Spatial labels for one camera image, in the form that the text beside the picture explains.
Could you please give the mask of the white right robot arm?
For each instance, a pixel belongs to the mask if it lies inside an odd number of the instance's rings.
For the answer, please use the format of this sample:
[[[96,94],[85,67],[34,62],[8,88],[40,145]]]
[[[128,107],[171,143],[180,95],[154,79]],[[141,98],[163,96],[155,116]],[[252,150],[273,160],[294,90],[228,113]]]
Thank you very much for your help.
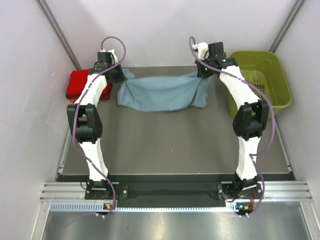
[[[255,164],[262,133],[267,127],[270,107],[266,100],[258,97],[250,88],[237,61],[226,56],[222,42],[193,42],[190,48],[196,54],[198,76],[203,79],[218,76],[235,102],[237,112],[232,127],[238,137],[238,165],[232,186],[223,190],[221,196],[232,200],[245,198],[258,185]]]

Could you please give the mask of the light blue t shirt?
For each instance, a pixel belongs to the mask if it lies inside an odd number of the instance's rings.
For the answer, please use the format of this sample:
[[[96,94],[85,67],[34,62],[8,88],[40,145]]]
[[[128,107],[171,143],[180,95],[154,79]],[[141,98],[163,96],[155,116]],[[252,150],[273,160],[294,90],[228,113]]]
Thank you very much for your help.
[[[178,76],[147,76],[137,78],[127,68],[126,80],[117,91],[117,104],[137,111],[171,112],[190,106],[207,105],[210,78],[201,78],[196,72]]]

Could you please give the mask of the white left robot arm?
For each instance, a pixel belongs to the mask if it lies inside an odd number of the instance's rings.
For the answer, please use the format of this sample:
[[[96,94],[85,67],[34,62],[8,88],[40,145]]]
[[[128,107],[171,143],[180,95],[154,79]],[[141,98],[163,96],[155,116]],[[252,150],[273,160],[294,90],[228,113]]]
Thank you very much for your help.
[[[79,98],[66,108],[72,144],[85,158],[89,169],[85,189],[88,200],[116,199],[101,149],[103,123],[97,105],[109,83],[123,80],[125,76],[115,51],[102,49],[97,53],[97,62],[88,72]]]

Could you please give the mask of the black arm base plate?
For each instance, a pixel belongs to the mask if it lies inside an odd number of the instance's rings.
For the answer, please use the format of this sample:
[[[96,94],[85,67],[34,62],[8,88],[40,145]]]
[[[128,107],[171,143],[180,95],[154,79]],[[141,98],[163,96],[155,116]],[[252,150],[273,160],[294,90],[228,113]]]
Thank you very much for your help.
[[[133,200],[138,197],[151,197],[156,200],[170,197],[194,197],[209,200],[237,200],[250,198],[259,199],[262,195],[262,186],[241,190],[231,182],[147,182],[147,183],[115,183],[115,199],[118,201]]]

